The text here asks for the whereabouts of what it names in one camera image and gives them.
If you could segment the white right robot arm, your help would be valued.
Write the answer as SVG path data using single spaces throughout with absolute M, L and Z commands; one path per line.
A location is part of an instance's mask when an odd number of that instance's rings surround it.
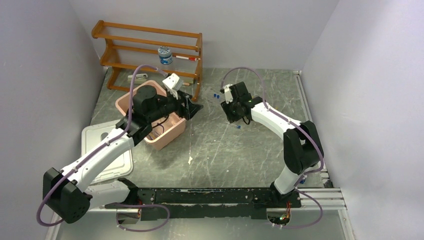
M 245 124 L 259 123 L 283 141 L 284 168 L 271 184 L 270 202 L 282 207 L 289 200 L 289 192 L 299 184 L 303 175 L 322 164 L 324 151 L 317 128 L 310 120 L 301 122 L 289 118 L 273 108 L 262 97 L 252 97 L 244 82 L 222 85 L 224 101 L 220 104 L 230 123 L 243 120 Z

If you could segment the blue safety glasses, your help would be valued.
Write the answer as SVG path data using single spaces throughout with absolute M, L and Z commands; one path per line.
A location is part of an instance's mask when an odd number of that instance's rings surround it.
M 164 132 L 165 127 L 162 124 L 156 124 L 146 138 L 150 141 L 153 141 L 156 138 L 160 137 Z

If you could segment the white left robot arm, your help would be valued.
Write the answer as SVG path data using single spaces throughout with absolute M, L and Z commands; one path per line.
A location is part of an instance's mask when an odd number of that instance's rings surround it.
M 61 170 L 50 168 L 43 175 L 43 200 L 36 219 L 41 220 L 45 205 L 72 224 L 90 209 L 114 204 L 132 208 L 139 202 L 138 187 L 126 178 L 91 186 L 92 181 L 117 157 L 138 145 L 153 130 L 153 122 L 172 113 L 190 120 L 203 108 L 192 96 L 178 90 L 176 95 L 159 95 L 152 85 L 144 85 L 129 93 L 129 108 L 115 128 L 94 149 Z

